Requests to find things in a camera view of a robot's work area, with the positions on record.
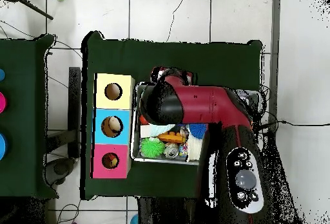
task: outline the pink bowl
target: pink bowl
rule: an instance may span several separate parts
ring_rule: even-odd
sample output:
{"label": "pink bowl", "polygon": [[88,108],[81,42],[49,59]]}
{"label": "pink bowl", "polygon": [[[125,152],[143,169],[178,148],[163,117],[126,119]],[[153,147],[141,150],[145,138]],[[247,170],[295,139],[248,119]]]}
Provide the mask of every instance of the pink bowl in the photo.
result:
{"label": "pink bowl", "polygon": [[2,113],[7,106],[7,100],[6,97],[3,95],[3,93],[0,92],[0,113]]}

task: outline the pink block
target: pink block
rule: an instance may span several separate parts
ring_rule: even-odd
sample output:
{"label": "pink block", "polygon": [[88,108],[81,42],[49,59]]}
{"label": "pink block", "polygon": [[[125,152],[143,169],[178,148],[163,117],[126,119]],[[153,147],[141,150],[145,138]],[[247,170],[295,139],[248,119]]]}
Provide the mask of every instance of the pink block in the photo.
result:
{"label": "pink block", "polygon": [[[119,163],[114,169],[107,169],[102,164],[106,153],[115,153]],[[97,179],[125,179],[130,170],[130,158],[127,145],[95,144],[92,177]]]}

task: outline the shape sorter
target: shape sorter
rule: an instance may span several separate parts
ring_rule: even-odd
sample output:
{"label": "shape sorter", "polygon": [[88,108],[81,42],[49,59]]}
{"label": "shape sorter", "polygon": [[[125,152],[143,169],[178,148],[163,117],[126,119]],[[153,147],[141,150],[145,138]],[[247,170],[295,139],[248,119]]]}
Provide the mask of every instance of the shape sorter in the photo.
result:
{"label": "shape sorter", "polygon": [[127,178],[134,83],[130,75],[94,74],[92,178]]}

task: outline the blue circle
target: blue circle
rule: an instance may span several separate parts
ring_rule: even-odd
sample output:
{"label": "blue circle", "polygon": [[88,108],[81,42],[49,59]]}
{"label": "blue circle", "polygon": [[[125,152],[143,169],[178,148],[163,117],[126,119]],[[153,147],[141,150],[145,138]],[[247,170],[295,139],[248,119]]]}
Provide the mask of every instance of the blue circle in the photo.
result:
{"label": "blue circle", "polygon": [[5,71],[3,69],[0,69],[0,81],[4,80],[6,77]]}
{"label": "blue circle", "polygon": [[132,217],[130,224],[139,224],[139,216],[137,214]]}
{"label": "blue circle", "polygon": [[7,151],[7,141],[5,136],[0,133],[0,160],[5,156]]}

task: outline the green object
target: green object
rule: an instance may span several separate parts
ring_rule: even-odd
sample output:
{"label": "green object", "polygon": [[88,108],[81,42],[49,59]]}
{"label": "green object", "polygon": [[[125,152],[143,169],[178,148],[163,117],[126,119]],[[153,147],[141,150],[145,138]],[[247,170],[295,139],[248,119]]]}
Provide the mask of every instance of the green object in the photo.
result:
{"label": "green object", "polygon": [[0,196],[56,198],[44,182],[46,151],[45,53],[53,35],[33,41],[0,39],[0,68],[6,71],[1,92],[8,100],[0,114],[0,133],[8,150],[0,161]]}
{"label": "green object", "polygon": [[[258,90],[261,49],[260,41],[249,44],[114,41],[103,40],[99,32],[90,32],[82,42],[85,51],[82,87],[87,87],[86,135],[82,139],[92,139],[94,73],[131,75],[137,84],[150,81],[155,66],[174,66],[196,73],[198,85]],[[86,198],[94,195],[195,197],[196,165],[132,161],[126,179],[91,179],[91,146],[87,142],[82,148],[86,161],[81,188],[85,189]]]}
{"label": "green object", "polygon": [[141,142],[141,153],[147,158],[156,158],[165,150],[165,144],[158,138],[145,138]]}

